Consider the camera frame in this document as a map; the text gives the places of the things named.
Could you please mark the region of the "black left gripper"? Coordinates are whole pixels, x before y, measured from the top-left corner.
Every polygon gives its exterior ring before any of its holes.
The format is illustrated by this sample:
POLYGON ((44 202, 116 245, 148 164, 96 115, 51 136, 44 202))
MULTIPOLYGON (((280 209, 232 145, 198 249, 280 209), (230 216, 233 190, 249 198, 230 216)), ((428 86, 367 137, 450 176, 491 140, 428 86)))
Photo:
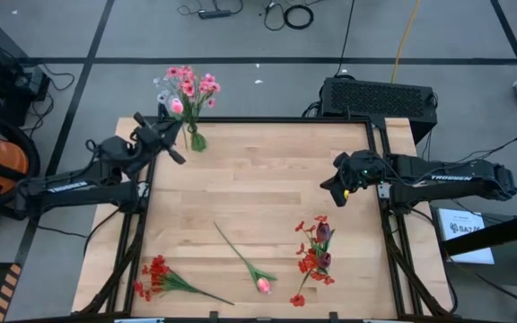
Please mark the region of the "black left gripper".
POLYGON ((185 158, 174 149, 183 127, 181 119, 165 119, 161 124, 150 124, 139 112, 133 115, 133 119, 139 125, 133 131, 136 139, 136 158, 149 161, 160 152, 166 152, 179 165, 186 162, 185 158))

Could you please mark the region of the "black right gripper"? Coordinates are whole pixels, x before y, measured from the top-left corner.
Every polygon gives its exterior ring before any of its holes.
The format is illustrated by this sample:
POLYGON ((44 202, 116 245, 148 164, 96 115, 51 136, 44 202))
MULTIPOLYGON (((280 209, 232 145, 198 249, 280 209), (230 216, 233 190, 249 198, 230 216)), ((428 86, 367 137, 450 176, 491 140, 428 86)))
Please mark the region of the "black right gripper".
POLYGON ((341 153, 333 161, 336 174, 322 182, 321 188, 332 191, 332 198, 338 207, 346 205, 351 193, 359 188, 382 184, 386 170, 383 160, 369 150, 356 151, 348 155, 341 153))

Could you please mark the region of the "pale white flower bunch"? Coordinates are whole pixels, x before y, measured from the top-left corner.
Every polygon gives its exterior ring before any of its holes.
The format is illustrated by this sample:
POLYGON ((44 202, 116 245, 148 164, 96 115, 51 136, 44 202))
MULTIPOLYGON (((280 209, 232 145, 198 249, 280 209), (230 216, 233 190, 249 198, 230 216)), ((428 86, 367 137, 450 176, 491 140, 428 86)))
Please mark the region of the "pale white flower bunch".
POLYGON ((171 86, 168 79, 166 77, 156 77, 153 79, 153 85, 158 91, 156 95, 157 103, 165 105, 171 95, 171 86))

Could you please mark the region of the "pink flower bunch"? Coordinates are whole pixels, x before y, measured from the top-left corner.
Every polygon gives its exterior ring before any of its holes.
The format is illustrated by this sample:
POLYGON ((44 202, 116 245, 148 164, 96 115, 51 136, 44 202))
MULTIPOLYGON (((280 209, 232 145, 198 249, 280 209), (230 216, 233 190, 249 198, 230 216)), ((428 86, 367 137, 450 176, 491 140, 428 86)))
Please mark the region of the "pink flower bunch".
POLYGON ((212 74, 196 75, 189 65, 169 67, 164 77, 171 86, 166 108, 171 115, 171 99, 180 99, 184 106, 185 123, 189 125, 197 125, 204 108, 215 106, 215 95, 221 91, 221 85, 212 74))

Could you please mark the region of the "red flower sprig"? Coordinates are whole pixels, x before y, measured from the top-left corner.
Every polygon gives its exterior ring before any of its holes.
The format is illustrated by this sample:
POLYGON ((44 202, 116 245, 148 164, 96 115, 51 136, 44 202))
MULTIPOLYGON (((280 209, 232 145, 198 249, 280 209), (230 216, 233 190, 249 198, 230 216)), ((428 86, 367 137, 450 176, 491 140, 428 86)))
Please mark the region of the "red flower sprig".
POLYGON ((320 222, 329 224, 328 217, 326 215, 318 215, 314 218, 315 224, 310 227, 306 226, 305 221, 300 221, 294 228, 296 232, 301 232, 307 240, 307 243, 302 243, 299 249, 295 252, 297 256, 301 258, 298 260, 298 268, 301 274, 304 274, 298 292, 290 298, 289 302, 294 307, 303 307, 306 303, 305 296, 302 293, 306 282, 311 279, 315 282, 322 282, 325 285, 332 285, 336 280, 329 274, 329 268, 321 269, 317 266, 317 258, 322 252, 329 252, 330 242, 334 236, 335 230, 332 229, 333 235, 326 245, 319 245, 316 240, 316 228, 320 222))

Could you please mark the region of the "red flower bunch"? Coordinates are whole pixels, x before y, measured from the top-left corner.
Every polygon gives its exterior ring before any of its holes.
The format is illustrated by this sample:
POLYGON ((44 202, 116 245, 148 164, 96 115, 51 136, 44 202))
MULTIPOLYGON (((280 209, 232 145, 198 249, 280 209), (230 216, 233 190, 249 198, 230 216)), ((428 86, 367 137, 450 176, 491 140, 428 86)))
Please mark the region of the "red flower bunch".
POLYGON ((144 275, 147 278, 147 281, 137 279, 133 282, 132 286, 136 295, 146 301, 151 301, 155 295, 163 295, 166 292, 181 291, 200 294, 232 305, 232 302, 200 290, 188 283, 166 265, 166 260, 163 255, 153 258, 149 265, 143 265, 141 275, 144 275))

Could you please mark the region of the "green glass vase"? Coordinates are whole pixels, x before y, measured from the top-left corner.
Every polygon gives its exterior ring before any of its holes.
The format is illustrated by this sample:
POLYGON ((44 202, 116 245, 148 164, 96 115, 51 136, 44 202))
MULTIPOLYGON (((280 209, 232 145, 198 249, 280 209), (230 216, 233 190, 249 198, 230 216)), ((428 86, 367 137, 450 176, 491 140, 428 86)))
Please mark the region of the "green glass vase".
POLYGON ((196 125, 189 125, 191 149, 195 152, 202 153, 207 148, 205 137, 198 131, 196 125))

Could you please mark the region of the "black perforated computer case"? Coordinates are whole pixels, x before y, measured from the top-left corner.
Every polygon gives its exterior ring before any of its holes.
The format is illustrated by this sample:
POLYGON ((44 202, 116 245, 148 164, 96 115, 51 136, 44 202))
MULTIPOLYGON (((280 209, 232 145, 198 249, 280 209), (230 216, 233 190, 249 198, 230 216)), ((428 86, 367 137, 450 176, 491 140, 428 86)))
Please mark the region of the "black perforated computer case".
POLYGON ((438 98, 430 87, 357 81, 339 75, 324 81, 319 96, 321 117, 368 117, 379 125, 387 118, 405 118, 416 144, 437 125, 438 98))

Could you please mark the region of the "black power strip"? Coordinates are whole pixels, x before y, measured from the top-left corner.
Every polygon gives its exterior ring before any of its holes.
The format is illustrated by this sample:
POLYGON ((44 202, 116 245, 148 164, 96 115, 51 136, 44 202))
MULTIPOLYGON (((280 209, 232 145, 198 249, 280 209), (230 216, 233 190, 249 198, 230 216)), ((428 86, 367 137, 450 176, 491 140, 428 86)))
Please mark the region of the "black power strip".
POLYGON ((229 17, 232 15, 232 11, 230 10, 214 10, 214 11, 205 11, 200 10, 197 12, 200 19, 215 19, 215 18, 223 18, 229 17))

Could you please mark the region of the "white printed booklet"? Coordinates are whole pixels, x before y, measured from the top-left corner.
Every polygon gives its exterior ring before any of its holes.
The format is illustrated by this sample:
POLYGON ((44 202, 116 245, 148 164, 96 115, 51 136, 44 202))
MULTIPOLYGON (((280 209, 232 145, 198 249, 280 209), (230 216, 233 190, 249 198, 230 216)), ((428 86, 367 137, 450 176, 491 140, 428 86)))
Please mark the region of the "white printed booklet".
MULTIPOLYGON (((443 241, 452 240, 485 228, 480 213, 440 208, 438 210, 438 220, 443 241)), ((451 259, 463 264, 493 265, 495 263, 490 248, 451 256, 451 259)))

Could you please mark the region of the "black metal stand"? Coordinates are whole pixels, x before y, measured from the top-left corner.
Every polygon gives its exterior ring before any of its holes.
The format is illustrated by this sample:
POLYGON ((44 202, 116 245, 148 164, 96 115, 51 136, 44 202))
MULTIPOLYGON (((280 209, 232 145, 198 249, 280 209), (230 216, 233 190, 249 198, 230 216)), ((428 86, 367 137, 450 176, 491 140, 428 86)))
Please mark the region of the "black metal stand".
POLYGON ((446 257, 479 249, 491 248, 517 240, 517 217, 503 223, 490 225, 485 229, 467 233, 458 238, 441 242, 446 257))

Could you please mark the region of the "black metal table frame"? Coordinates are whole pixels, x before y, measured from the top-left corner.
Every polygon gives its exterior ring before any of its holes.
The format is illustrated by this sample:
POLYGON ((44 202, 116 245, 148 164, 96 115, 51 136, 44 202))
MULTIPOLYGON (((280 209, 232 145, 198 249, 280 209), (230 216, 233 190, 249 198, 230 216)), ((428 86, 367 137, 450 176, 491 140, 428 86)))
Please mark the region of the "black metal table frame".
POLYGON ((142 244, 114 286, 107 310, 134 316, 219 319, 394 319, 424 314, 425 303, 388 254, 394 238, 428 292, 449 309, 443 263, 430 210, 420 204, 407 217, 390 217, 375 188, 356 192, 336 207, 320 183, 334 174, 342 152, 372 148, 415 154, 409 123, 390 118, 382 130, 364 121, 306 118, 203 118, 209 143, 187 153, 183 165, 162 156, 148 172, 152 190, 147 213, 115 215, 109 205, 95 213, 98 226, 83 261, 73 308, 82 310, 99 292, 137 231, 142 244), (295 252, 306 237, 294 228, 326 215, 335 230, 329 252, 332 285, 309 279, 306 303, 290 302, 304 274, 295 252), (258 269, 274 275, 272 293, 255 287, 248 268, 215 228, 258 269), (143 265, 163 255, 166 265, 200 290, 232 305, 190 292, 166 292, 146 301, 133 282, 147 281, 143 265))

